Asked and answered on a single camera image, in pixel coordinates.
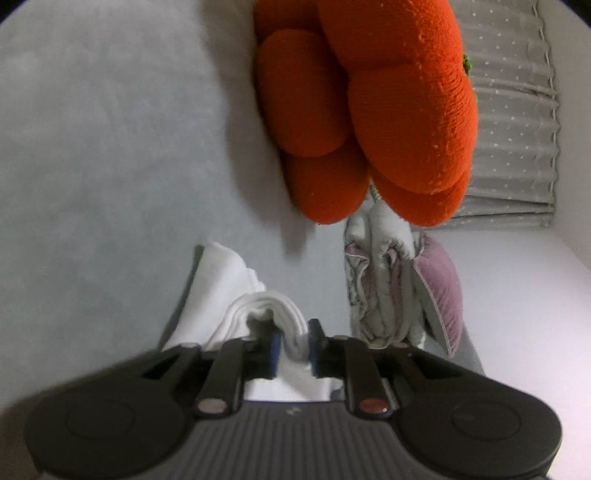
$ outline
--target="carrot plush toy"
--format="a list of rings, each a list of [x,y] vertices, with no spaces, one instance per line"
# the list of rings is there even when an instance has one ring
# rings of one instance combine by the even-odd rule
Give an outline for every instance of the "carrot plush toy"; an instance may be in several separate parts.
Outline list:
[[[454,214],[476,99],[447,0],[259,0],[255,77],[293,202],[335,223],[370,181],[420,226]]]

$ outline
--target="purple pillow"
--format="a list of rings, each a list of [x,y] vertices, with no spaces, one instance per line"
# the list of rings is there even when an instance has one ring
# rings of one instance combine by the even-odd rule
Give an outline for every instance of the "purple pillow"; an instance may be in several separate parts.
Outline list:
[[[419,239],[413,283],[435,340],[453,357],[464,329],[462,286],[452,259],[426,233]]]

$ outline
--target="white towel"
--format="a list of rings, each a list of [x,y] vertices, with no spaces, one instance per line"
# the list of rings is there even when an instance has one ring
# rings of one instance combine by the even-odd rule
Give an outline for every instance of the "white towel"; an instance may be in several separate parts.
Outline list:
[[[181,343],[219,349],[226,340],[249,336],[248,322],[253,320],[272,320],[283,332],[283,347],[277,378],[248,382],[245,399],[329,400],[333,382],[313,377],[307,363],[308,325],[301,311],[285,295],[265,291],[242,257],[217,243],[205,247],[178,326],[164,349]]]

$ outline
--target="red button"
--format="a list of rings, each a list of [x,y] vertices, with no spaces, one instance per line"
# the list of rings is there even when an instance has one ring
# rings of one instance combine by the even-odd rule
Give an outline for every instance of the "red button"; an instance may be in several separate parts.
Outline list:
[[[388,402],[381,398],[366,398],[359,402],[359,409],[364,413],[370,413],[372,415],[386,413],[389,406]]]

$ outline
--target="folded blanket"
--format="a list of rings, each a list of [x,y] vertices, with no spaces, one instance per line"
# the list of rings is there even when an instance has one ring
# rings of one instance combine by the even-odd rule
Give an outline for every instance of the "folded blanket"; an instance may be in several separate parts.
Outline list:
[[[329,400],[331,379],[311,375],[308,326],[301,311],[285,295],[265,291],[240,255],[216,243],[203,251],[178,326],[164,349],[198,343],[205,350],[215,350],[226,340],[256,336],[257,327],[271,321],[283,333],[277,378],[248,382],[245,399]]]
[[[410,225],[382,200],[367,200],[345,230],[346,272],[353,335],[381,348],[425,340],[423,313],[414,294]]]

